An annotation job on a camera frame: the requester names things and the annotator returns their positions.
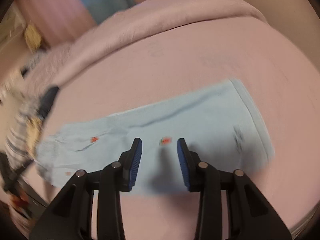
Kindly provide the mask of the light blue strawberry pants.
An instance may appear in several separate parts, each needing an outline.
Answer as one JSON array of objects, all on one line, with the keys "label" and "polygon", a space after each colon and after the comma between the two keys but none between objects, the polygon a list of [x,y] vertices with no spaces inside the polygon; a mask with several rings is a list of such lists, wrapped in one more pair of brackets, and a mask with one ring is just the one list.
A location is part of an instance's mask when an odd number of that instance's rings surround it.
[{"label": "light blue strawberry pants", "polygon": [[133,192],[186,191],[177,154],[183,138],[189,150],[215,168],[251,174],[273,157],[265,123],[239,80],[227,80],[188,94],[87,122],[63,126],[37,148],[40,176],[62,187],[80,169],[93,172],[116,161],[133,140],[142,158]]}]

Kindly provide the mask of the cream patterned folded cloth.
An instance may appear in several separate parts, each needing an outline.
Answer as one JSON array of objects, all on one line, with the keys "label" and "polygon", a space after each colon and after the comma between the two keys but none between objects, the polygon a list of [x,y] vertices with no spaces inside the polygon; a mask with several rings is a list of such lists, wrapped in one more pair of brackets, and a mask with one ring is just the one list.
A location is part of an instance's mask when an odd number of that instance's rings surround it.
[{"label": "cream patterned folded cloth", "polygon": [[29,117],[26,123],[27,137],[26,147],[27,152],[31,156],[35,156],[36,147],[42,135],[43,119],[40,116]]}]

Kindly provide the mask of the plaid grey white pillow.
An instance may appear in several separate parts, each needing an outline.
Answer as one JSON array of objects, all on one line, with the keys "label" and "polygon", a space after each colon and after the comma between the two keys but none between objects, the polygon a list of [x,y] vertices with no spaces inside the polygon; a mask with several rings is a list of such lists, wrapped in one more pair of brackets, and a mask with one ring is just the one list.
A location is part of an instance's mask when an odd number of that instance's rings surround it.
[{"label": "plaid grey white pillow", "polygon": [[10,125],[5,137],[4,152],[7,155],[9,165],[12,169],[20,167],[27,159],[34,160],[37,158],[37,153],[35,153],[35,156],[31,156],[27,152],[26,123],[29,117],[38,116],[39,106],[40,98],[29,98],[25,100],[18,109],[13,124]]}]

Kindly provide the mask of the dark navy folded garment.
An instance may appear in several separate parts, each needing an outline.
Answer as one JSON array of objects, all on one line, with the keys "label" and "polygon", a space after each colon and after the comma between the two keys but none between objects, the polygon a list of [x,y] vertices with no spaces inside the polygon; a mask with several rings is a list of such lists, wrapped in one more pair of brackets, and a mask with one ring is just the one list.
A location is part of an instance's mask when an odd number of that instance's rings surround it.
[{"label": "dark navy folded garment", "polygon": [[50,110],[52,108],[52,105],[55,101],[55,98],[59,92],[59,87],[54,86],[50,87],[47,92],[44,94],[44,96],[40,100],[40,106],[38,110],[38,116],[45,120],[48,114],[50,113]]}]

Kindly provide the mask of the pink folded duvet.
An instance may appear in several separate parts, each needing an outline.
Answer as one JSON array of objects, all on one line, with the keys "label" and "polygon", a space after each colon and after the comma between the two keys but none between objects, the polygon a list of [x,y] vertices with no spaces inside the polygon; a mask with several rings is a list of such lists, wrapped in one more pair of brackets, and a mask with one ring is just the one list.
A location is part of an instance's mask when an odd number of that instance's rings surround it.
[{"label": "pink folded duvet", "polygon": [[258,9],[243,0],[144,1],[43,55],[20,84],[21,92],[40,96],[50,86],[63,86],[88,66],[136,41],[183,25],[230,17],[266,21]]}]

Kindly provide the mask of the yellow straw tassel hanging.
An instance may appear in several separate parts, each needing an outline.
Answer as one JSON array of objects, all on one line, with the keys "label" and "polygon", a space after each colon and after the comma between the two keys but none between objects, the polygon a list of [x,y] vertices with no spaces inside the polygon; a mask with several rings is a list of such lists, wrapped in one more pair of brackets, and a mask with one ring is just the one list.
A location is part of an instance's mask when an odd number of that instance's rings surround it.
[{"label": "yellow straw tassel hanging", "polygon": [[32,22],[26,26],[24,31],[25,42],[32,53],[37,51],[42,43],[42,36]]}]

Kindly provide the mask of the pink bed sheet mattress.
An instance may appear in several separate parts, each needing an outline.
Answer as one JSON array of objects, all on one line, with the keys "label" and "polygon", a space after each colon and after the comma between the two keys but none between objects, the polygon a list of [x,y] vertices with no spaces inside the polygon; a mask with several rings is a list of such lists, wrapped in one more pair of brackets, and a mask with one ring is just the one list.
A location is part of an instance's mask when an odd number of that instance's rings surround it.
[{"label": "pink bed sheet mattress", "polygon": [[[319,202],[319,72],[283,35],[253,17],[201,21],[146,37],[60,87],[43,139],[87,122],[239,80],[265,123],[274,157],[248,174],[295,228]],[[61,187],[33,186],[53,199]],[[121,195],[127,239],[192,239],[199,196]]]}]

